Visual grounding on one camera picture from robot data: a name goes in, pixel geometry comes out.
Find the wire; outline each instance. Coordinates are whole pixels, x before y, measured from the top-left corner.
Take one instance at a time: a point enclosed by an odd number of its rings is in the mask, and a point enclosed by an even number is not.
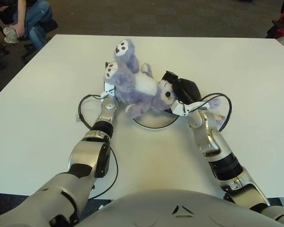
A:
[[[87,96],[83,97],[83,98],[81,99],[81,101],[79,102],[79,106],[78,106],[78,115],[79,115],[79,118],[80,118],[80,120],[83,122],[83,124],[84,124],[86,127],[88,127],[89,130],[92,130],[92,127],[86,122],[86,120],[84,119],[83,114],[82,114],[82,112],[81,112],[81,106],[82,106],[83,102],[84,102],[86,99],[88,99],[89,97],[93,97],[93,98],[95,98],[95,99],[101,100],[101,99],[106,98],[107,96],[109,96],[109,94],[107,94],[106,96],[104,96],[104,97],[102,97],[102,98],[101,98],[100,95],[87,95]]]
[[[82,112],[81,112],[81,106],[82,106],[83,102],[84,102],[86,99],[88,99],[89,97],[93,97],[93,98],[95,98],[95,99],[101,100],[101,99],[106,98],[107,96],[109,96],[109,94],[107,94],[106,96],[104,96],[104,97],[102,97],[102,98],[101,98],[100,95],[87,95],[87,96],[83,97],[83,98],[81,99],[81,101],[79,102],[79,106],[78,106],[78,114],[79,114],[79,117],[80,117],[81,121],[85,124],[85,126],[88,127],[89,130],[92,130],[92,127],[85,121],[85,119],[84,119],[84,117],[83,117],[83,114],[82,114]],[[97,197],[103,195],[104,193],[106,193],[109,189],[111,189],[111,188],[114,186],[114,184],[115,184],[115,182],[116,182],[116,180],[117,180],[118,173],[119,173],[118,161],[117,161],[117,158],[116,158],[116,156],[115,156],[115,153],[114,153],[112,147],[110,147],[110,149],[111,149],[111,151],[112,151],[112,153],[113,153],[113,155],[114,155],[114,157],[115,157],[115,164],[116,164],[116,166],[117,166],[117,173],[116,173],[116,175],[115,175],[115,180],[114,180],[114,182],[109,186],[109,188],[107,188],[104,192],[100,193],[99,195],[96,195],[96,196],[94,196],[94,197],[89,198],[89,200],[95,199],[95,198],[97,198]]]
[[[166,127],[168,127],[168,126],[170,126],[171,124],[173,124],[177,119],[178,119],[178,117],[179,116],[177,116],[176,118],[175,118],[175,120],[173,120],[171,123],[169,123],[168,125],[164,125],[164,126],[162,126],[162,127],[147,127],[147,126],[145,126],[145,125],[143,125],[143,124],[140,124],[139,122],[137,122],[134,118],[133,118],[133,121],[134,122],[136,122],[138,125],[140,125],[140,126],[142,126],[142,127],[144,127],[144,128],[147,128],[147,129],[163,129],[163,128],[166,128]]]
[[[205,103],[203,103],[202,105],[198,106],[197,108],[195,108],[195,109],[193,109],[193,110],[191,110],[191,111],[189,111],[189,112],[193,112],[193,111],[195,111],[195,110],[201,108],[201,107],[204,106],[206,103],[210,102],[211,100],[213,100],[213,99],[215,99],[215,98],[217,98],[217,97],[222,96],[222,97],[226,98],[227,101],[228,101],[229,110],[228,110],[227,117],[226,117],[226,119],[225,119],[223,125],[222,125],[221,128],[219,129],[219,131],[221,132],[221,131],[226,127],[226,125],[227,125],[227,123],[228,123],[228,121],[229,121],[229,119],[230,119],[230,117],[231,117],[232,104],[231,104],[231,99],[228,98],[227,95],[225,95],[225,94],[223,94],[223,93],[218,93],[218,92],[208,94],[208,95],[204,96],[200,101],[203,101],[204,99],[206,99],[206,98],[208,98],[208,97],[210,97],[210,96],[214,96],[214,95],[216,95],[216,96],[215,96],[215,97],[212,97],[212,98],[210,98],[210,99],[208,99]]]
[[[113,155],[114,155],[114,157],[115,157],[115,153],[114,153],[112,147],[110,147],[110,149],[111,149],[111,151],[113,152]],[[118,173],[119,173],[119,166],[118,166],[118,162],[117,162],[117,158],[116,158],[116,157],[115,157],[115,164],[116,164],[116,166],[117,166],[117,173],[116,173],[116,175],[115,175],[115,180],[114,180],[114,182],[113,182],[113,183],[109,186],[109,188],[107,188],[104,192],[101,192],[99,195],[96,195],[96,196],[94,196],[94,197],[89,198],[89,200],[93,200],[93,199],[95,199],[95,198],[97,198],[97,197],[103,195],[104,193],[106,193],[109,189],[111,189],[111,188],[114,186],[114,184],[115,184],[115,182],[116,182],[116,180],[117,180],[117,177],[118,177]]]

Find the white bracket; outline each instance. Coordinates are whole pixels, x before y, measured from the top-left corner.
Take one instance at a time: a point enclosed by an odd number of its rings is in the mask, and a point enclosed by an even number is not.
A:
[[[101,93],[101,98],[107,95],[115,96],[115,86],[104,83],[104,92]]]
[[[189,112],[199,108],[202,106],[205,102],[194,102],[189,105],[186,105],[184,103],[180,103],[178,100],[174,102],[174,104],[171,106],[171,111],[173,114],[179,115],[179,116],[187,116]],[[206,103],[202,106],[202,108],[209,108],[209,104]]]

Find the plush toy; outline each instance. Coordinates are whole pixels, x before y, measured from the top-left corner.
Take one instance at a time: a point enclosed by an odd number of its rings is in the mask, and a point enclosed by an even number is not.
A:
[[[122,40],[114,51],[115,61],[106,65],[104,81],[115,85],[115,95],[128,104],[125,112],[131,118],[149,109],[156,112],[169,109],[176,100],[172,85],[165,80],[157,83],[149,64],[140,68],[134,51],[130,39]]]

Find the white plush belly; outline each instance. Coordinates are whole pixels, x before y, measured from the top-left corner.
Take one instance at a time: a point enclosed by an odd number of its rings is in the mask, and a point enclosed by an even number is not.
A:
[[[146,93],[148,95],[156,95],[157,82],[142,72],[135,74],[136,86],[135,90]]]

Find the gray carpet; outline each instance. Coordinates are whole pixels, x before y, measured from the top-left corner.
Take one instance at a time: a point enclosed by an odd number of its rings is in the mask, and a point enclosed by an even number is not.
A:
[[[59,28],[49,33],[80,35],[252,37],[263,38],[280,14],[282,0],[49,0]],[[7,46],[0,55],[6,66],[0,70],[0,89],[24,67],[21,43]],[[19,205],[26,197],[0,194],[0,214]],[[100,204],[89,201],[85,218]],[[278,198],[272,204],[280,205]]]

